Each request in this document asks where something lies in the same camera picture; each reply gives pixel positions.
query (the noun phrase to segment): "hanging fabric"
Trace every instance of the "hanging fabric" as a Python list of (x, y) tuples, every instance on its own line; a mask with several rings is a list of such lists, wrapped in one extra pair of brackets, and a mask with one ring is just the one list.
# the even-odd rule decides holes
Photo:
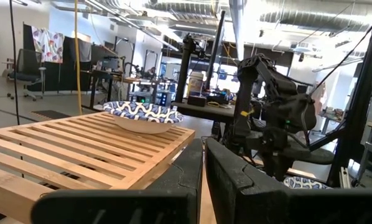
[(42, 53), (42, 62), (63, 63), (64, 35), (33, 26), (31, 29), (35, 51)]

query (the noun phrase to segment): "office chair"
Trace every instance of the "office chair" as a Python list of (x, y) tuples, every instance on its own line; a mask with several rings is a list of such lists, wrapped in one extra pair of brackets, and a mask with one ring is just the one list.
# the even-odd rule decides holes
[[(17, 56), (16, 63), (16, 78), (17, 81), (23, 84), (24, 97), (31, 96), (32, 101), (36, 101), (36, 96), (27, 89), (28, 86), (32, 86), (38, 83), (42, 85), (41, 99), (45, 92), (45, 67), (41, 66), (42, 54), (33, 50), (20, 49), (19, 55)], [(14, 78), (14, 73), (9, 74), (9, 78)], [(14, 97), (8, 93), (7, 97), (12, 100)]]

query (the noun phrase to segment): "wooden slatted tray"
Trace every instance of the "wooden slatted tray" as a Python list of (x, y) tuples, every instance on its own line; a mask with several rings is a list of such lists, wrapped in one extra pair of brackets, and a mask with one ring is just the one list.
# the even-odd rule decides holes
[(105, 112), (2, 128), (0, 213), (30, 223), (32, 205), (54, 189), (140, 189), (193, 138), (177, 126), (125, 131)]

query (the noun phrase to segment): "ceiling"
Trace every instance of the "ceiling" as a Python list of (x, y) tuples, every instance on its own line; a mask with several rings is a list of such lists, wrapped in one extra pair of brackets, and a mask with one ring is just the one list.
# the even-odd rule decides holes
[[(289, 45), (295, 42), (308, 42), (321, 49), (354, 39), (372, 25), (372, 0), (96, 1), (153, 34), (164, 33), (178, 41), (187, 33), (212, 39), (218, 23), (216, 17), (225, 10), (225, 40), (239, 46), (246, 42), (277, 50), (290, 50)], [(97, 7), (95, 13), (110, 16)], [(113, 21), (128, 24), (121, 19)]]

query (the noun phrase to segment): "patterned bowl rim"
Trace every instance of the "patterned bowl rim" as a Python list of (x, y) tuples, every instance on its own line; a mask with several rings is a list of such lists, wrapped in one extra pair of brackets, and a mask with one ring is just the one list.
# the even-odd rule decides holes
[[(152, 106), (155, 106), (155, 107), (158, 107), (158, 108), (165, 108), (171, 112), (174, 112), (174, 117), (173, 118), (166, 118), (165, 120), (163, 121), (157, 121), (157, 118), (153, 117), (153, 116), (136, 116), (135, 118), (130, 118), (132, 114), (129, 114), (129, 113), (125, 113), (125, 112), (122, 112), (121, 110), (116, 110), (117, 106), (116, 104), (117, 103), (127, 103), (129, 105), (131, 104), (142, 104), (142, 105), (152, 105)], [(150, 122), (156, 122), (156, 123), (179, 123), (179, 122), (182, 122), (184, 120), (184, 116), (179, 113), (178, 111), (176, 110), (172, 110), (168, 107), (165, 107), (165, 106), (160, 106), (160, 105), (155, 105), (155, 104), (152, 104), (152, 103), (138, 103), (138, 102), (133, 102), (133, 101), (110, 101), (110, 102), (107, 102), (103, 105), (103, 109), (109, 113), (109, 114), (112, 114), (114, 116), (119, 116), (119, 117), (122, 117), (122, 118), (127, 118), (127, 119), (133, 119), (133, 120), (139, 120), (139, 121), (150, 121)]]

